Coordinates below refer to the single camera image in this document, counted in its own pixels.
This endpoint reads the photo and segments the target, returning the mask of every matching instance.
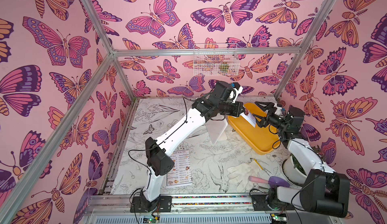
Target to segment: white wire basket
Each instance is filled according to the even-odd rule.
[[[195,45],[204,45],[205,49],[193,50],[193,75],[231,77],[238,74],[239,58],[235,48],[209,48],[205,43]]]

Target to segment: pink handle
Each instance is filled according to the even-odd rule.
[[[254,177],[254,176],[249,176],[249,181],[257,182],[257,183],[263,183],[263,184],[268,184],[267,180],[261,179],[261,178],[258,178],[258,177]]]

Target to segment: orange tray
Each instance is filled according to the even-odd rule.
[[[259,116],[266,116],[266,113],[262,111],[254,103],[246,103],[244,107],[249,110],[250,113]],[[253,127],[247,120],[242,116],[237,118],[228,116],[228,124],[232,126],[233,129],[249,144],[249,146],[254,149],[257,154],[264,155],[273,151],[273,143],[279,140],[277,134],[272,134],[269,131],[269,126],[265,128],[260,128],[255,124]],[[270,129],[272,132],[277,132],[274,127]],[[280,142],[278,141],[274,144],[274,148],[279,146]]]

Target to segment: bird drawing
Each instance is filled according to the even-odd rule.
[[[228,188],[230,186],[230,183],[225,180],[225,172],[223,170],[223,165],[222,168],[220,168],[218,164],[219,172],[220,172],[220,178],[217,178],[210,169],[210,166],[208,166],[208,170],[210,171],[210,176],[214,184],[219,185],[219,193],[226,193],[228,191]]]

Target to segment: white pot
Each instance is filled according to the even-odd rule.
[[[284,171],[284,175],[293,183],[299,184],[300,186],[305,183],[307,176],[301,173],[301,171],[299,171],[297,168],[294,168],[292,156],[288,157],[288,159],[284,161],[282,169]]]

